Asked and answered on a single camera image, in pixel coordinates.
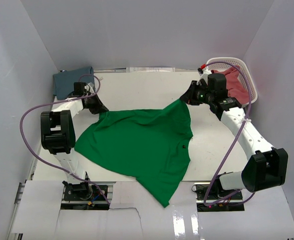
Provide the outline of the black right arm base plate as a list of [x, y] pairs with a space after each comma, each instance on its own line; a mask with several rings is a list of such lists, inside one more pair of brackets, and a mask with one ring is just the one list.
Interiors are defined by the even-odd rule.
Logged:
[[225, 196], [234, 192], [234, 190], [219, 190], [217, 185], [213, 185], [210, 193], [207, 197], [206, 202], [211, 204], [214, 201], [219, 200], [218, 203], [211, 206], [204, 205], [204, 197], [209, 187], [209, 182], [196, 182], [192, 187], [191, 191], [196, 194], [196, 205], [199, 213], [209, 212], [242, 212], [244, 211], [244, 204], [242, 204], [243, 196], [241, 192], [236, 193], [233, 196], [225, 200], [221, 200]]

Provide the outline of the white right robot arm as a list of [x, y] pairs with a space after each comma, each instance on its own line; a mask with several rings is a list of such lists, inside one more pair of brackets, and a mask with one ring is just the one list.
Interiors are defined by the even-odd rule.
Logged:
[[222, 200], [233, 190], [251, 193], [285, 183], [288, 154], [275, 148], [257, 131], [245, 115], [240, 102], [228, 96], [226, 78], [221, 73], [193, 80], [180, 100], [191, 105], [209, 105], [209, 109], [229, 128], [248, 159], [242, 171], [223, 173], [214, 178], [213, 195]]

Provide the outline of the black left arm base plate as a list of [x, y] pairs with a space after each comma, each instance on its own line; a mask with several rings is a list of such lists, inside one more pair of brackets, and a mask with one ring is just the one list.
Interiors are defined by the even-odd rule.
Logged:
[[107, 211], [109, 202], [112, 200], [113, 183], [100, 182], [97, 185], [88, 183], [71, 184], [63, 181], [64, 191], [61, 201], [62, 210], [90, 210], [90, 211]]

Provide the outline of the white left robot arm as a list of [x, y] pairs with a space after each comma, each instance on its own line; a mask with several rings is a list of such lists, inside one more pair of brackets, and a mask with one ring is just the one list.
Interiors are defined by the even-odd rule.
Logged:
[[54, 155], [61, 167], [66, 170], [67, 185], [77, 185], [75, 194], [83, 200], [92, 195], [92, 187], [80, 182], [80, 179], [88, 180], [89, 177], [75, 157], [76, 134], [73, 118], [85, 109], [93, 115], [108, 111], [97, 96], [92, 82], [74, 83], [74, 91], [66, 102], [51, 111], [41, 113], [42, 147]]

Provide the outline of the green t shirt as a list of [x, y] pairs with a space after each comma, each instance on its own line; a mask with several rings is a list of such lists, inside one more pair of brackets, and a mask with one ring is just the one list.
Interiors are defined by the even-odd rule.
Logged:
[[118, 174], [134, 177], [164, 207], [183, 180], [193, 137], [187, 104], [108, 111], [78, 138], [75, 151]]

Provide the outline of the pink t shirt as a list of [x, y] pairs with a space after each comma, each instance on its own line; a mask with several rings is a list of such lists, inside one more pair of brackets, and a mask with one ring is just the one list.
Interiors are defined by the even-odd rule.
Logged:
[[224, 74], [226, 78], [226, 88], [228, 90], [228, 96], [236, 98], [240, 104], [244, 105], [249, 101], [248, 91], [244, 88], [241, 82], [238, 80], [239, 72], [230, 67], [225, 71], [212, 70], [212, 73]]

